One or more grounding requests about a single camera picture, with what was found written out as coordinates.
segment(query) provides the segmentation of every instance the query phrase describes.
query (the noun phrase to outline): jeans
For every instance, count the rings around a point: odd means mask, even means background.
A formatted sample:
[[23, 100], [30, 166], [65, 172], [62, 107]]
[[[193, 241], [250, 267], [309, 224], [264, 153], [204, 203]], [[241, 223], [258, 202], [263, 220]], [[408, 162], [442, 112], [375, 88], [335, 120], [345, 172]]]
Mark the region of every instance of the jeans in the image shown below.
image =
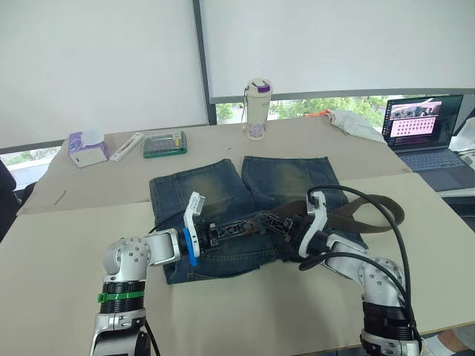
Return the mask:
[[[229, 159], [150, 181], [151, 203], [157, 230], [184, 227], [183, 213], [192, 191], [206, 197], [201, 215], [194, 219], [217, 225], [243, 219], [301, 200], [317, 184], [338, 184], [328, 158], [267, 159], [247, 156], [242, 177]], [[325, 191], [327, 208], [347, 202], [340, 191]], [[359, 235], [354, 240], [362, 243]], [[220, 242], [219, 249], [202, 253], [193, 267], [188, 256], [163, 266], [168, 284], [233, 277], [278, 259], [270, 234], [251, 234]]]

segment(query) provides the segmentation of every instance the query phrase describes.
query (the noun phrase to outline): laptop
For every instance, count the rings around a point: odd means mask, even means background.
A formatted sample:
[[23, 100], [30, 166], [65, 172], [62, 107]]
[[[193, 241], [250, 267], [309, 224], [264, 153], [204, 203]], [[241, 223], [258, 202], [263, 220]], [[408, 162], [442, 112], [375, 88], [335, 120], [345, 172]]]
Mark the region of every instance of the laptop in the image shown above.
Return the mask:
[[435, 191], [475, 186], [475, 171], [448, 149], [462, 95], [387, 101], [387, 145]]

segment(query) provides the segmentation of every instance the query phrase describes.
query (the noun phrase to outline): laptop screen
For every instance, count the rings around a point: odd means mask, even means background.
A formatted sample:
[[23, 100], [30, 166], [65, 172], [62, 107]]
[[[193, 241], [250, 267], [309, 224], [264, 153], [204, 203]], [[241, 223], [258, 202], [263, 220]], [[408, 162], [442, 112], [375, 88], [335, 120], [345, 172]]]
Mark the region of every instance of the laptop screen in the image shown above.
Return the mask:
[[394, 151], [446, 148], [463, 95], [425, 96], [387, 101], [383, 137]]

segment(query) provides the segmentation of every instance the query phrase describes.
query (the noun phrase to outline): white towel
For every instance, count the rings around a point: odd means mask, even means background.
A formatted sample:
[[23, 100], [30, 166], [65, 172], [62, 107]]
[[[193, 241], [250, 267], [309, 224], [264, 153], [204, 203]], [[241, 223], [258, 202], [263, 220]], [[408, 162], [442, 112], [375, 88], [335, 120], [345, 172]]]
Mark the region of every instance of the white towel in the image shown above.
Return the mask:
[[332, 125], [344, 132], [364, 139], [386, 143], [383, 136], [371, 126], [365, 117], [349, 110], [329, 110], [329, 112], [331, 114], [327, 115]]

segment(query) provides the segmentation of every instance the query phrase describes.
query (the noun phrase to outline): laptop keyboard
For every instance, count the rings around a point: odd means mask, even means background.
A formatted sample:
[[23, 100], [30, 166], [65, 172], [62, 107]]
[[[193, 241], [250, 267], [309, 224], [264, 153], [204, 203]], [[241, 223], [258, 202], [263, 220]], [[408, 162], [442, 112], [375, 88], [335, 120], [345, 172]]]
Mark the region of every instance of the laptop keyboard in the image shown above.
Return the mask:
[[424, 154], [411, 154], [401, 156], [401, 159], [413, 171], [428, 171], [463, 166], [462, 160], [452, 151], [438, 151]]

